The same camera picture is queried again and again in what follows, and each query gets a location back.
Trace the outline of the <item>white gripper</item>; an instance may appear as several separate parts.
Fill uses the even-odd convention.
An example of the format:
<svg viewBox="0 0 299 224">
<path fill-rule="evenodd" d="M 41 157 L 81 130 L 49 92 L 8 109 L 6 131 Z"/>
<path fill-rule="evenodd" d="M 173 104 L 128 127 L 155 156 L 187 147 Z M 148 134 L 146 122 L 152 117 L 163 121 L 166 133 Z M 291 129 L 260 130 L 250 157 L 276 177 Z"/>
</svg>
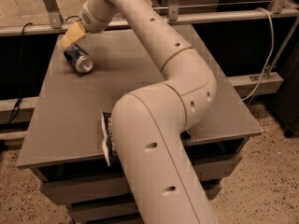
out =
<svg viewBox="0 0 299 224">
<path fill-rule="evenodd" d="M 60 50 L 66 50 L 72 43 L 80 40 L 86 31 L 101 33 L 109 26 L 115 14 L 116 7 L 108 0 L 88 0 L 79 13 L 82 23 L 76 21 L 70 26 L 59 41 Z"/>
</svg>

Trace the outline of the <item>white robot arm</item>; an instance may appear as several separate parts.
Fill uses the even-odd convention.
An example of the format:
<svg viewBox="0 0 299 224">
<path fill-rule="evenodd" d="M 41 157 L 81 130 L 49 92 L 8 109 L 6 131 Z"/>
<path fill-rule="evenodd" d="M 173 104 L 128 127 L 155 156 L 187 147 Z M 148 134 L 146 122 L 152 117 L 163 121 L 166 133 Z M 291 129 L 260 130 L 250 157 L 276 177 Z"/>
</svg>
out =
<svg viewBox="0 0 299 224">
<path fill-rule="evenodd" d="M 121 13 L 164 79 L 114 105 L 113 142 L 144 224 L 218 224 L 180 135 L 205 116 L 217 81 L 201 55 L 143 0 L 88 0 L 66 49 Z"/>
</svg>

